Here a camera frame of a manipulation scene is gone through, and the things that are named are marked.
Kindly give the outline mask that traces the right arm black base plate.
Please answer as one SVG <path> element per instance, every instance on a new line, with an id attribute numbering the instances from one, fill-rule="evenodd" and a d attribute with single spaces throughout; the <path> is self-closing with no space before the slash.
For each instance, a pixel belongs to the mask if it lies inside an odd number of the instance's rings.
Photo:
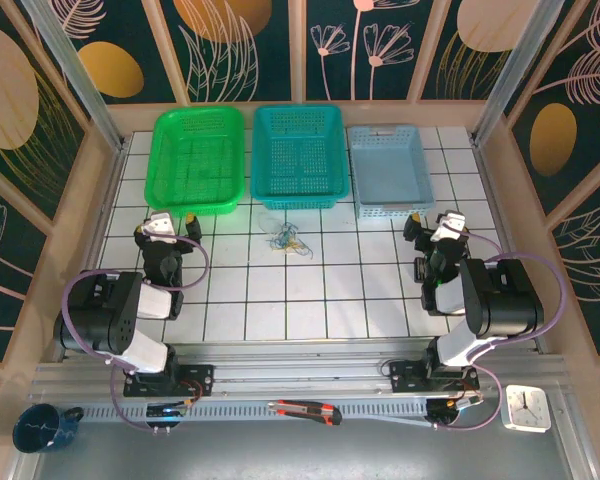
<path id="1" fill-rule="evenodd" d="M 394 393 L 462 393 L 480 389 L 474 367 L 433 368 L 423 361 L 393 361 L 389 363 L 389 379 Z"/>

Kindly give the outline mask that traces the aluminium mounting rail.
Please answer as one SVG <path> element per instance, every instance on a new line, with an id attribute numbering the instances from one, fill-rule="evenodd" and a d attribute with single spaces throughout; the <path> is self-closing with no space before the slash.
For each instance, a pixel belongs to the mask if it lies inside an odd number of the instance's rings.
<path id="1" fill-rule="evenodd" d="M 212 399 L 266 400 L 373 398 L 392 389 L 388 360 L 418 359 L 427 338 L 203 342 L 176 345 L 184 363 L 214 367 Z M 110 370 L 102 362 L 69 353 L 41 363 L 27 397 L 31 401 L 105 402 Z"/>

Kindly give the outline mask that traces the green plastic basket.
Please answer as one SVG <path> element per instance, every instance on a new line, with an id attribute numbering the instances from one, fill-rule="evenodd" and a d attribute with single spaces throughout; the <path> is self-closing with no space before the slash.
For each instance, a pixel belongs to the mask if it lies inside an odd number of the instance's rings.
<path id="1" fill-rule="evenodd" d="M 245 191 L 245 128 L 233 107 L 187 107 L 154 125 L 144 198 L 184 217 L 229 214 Z"/>

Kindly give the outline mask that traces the teal plastic basket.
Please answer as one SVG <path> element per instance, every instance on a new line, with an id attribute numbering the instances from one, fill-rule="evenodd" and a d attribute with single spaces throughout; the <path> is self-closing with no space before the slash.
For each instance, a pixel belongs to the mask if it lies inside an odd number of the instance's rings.
<path id="1" fill-rule="evenodd" d="M 253 117 L 251 196 L 269 210 L 329 209 L 350 191 L 341 111 L 274 105 Z"/>

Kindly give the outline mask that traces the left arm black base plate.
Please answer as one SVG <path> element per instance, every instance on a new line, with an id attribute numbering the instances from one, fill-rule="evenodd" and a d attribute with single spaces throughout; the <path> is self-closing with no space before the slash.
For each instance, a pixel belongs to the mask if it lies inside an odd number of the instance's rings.
<path id="1" fill-rule="evenodd" d="M 205 397 L 212 394 L 212 365 L 180 365 L 175 371 L 127 375 L 123 387 L 126 398 Z"/>

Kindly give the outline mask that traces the grey flat bar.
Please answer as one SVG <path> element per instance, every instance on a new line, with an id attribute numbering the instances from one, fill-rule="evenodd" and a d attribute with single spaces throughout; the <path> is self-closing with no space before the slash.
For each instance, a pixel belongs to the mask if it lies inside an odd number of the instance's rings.
<path id="1" fill-rule="evenodd" d="M 386 423 L 402 424 L 402 425 L 435 429 L 434 424 L 427 420 L 418 420 L 416 418 L 410 418 L 410 417 L 401 418 L 401 417 L 392 417 L 392 416 L 383 416 L 383 415 L 361 414 L 361 415 L 344 415 L 342 417 L 342 421 L 345 421 L 345 420 L 372 420 L 372 421 L 380 421 L 380 422 L 386 422 Z"/>

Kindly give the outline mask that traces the white square clock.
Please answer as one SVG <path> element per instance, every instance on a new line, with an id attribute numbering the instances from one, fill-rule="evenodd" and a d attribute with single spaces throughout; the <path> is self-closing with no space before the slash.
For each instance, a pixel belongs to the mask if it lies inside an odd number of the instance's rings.
<path id="1" fill-rule="evenodd" d="M 500 414 L 504 427 L 514 431 L 545 433 L 552 424 L 546 392 L 533 386 L 507 385 Z"/>

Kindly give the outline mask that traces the red black utility knife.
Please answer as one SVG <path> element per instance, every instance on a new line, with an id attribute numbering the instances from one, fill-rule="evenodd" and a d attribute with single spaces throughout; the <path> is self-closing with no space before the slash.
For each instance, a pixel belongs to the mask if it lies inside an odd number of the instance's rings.
<path id="1" fill-rule="evenodd" d="M 339 426 L 342 422 L 340 410 L 316 401 L 278 400 L 267 404 L 270 411 L 278 415 L 315 421 L 324 425 Z"/>

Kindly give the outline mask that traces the aluminium frame post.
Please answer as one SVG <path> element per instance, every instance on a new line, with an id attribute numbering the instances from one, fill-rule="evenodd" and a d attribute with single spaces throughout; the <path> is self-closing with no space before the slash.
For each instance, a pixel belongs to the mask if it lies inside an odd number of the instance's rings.
<path id="1" fill-rule="evenodd" d="M 52 7 L 47 0 L 22 0 L 22 3 L 30 17 L 36 21 L 42 38 L 65 71 L 95 126 L 112 149 L 120 153 L 123 137 L 109 114 L 102 96 L 89 78 L 73 43 L 52 11 Z"/>
<path id="2" fill-rule="evenodd" d="M 480 149 L 486 144 L 506 105 L 556 23 L 564 1 L 538 0 L 518 43 L 498 76 L 471 134 L 473 147 Z"/>

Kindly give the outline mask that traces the dark blue mug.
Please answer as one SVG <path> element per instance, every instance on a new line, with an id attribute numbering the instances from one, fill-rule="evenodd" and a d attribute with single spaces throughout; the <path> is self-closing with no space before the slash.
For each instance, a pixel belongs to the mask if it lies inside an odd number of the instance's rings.
<path id="1" fill-rule="evenodd" d="M 26 454 L 63 449 L 75 440 L 83 416 L 82 407 L 63 410 L 51 404 L 35 404 L 14 425 L 13 445 Z"/>

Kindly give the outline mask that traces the light blue plastic basket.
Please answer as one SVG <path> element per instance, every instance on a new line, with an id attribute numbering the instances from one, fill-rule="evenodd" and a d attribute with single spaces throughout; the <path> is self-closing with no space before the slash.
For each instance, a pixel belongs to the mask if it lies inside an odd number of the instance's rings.
<path id="1" fill-rule="evenodd" d="M 417 127 L 352 126 L 347 136 L 358 218 L 428 213 L 435 198 Z"/>

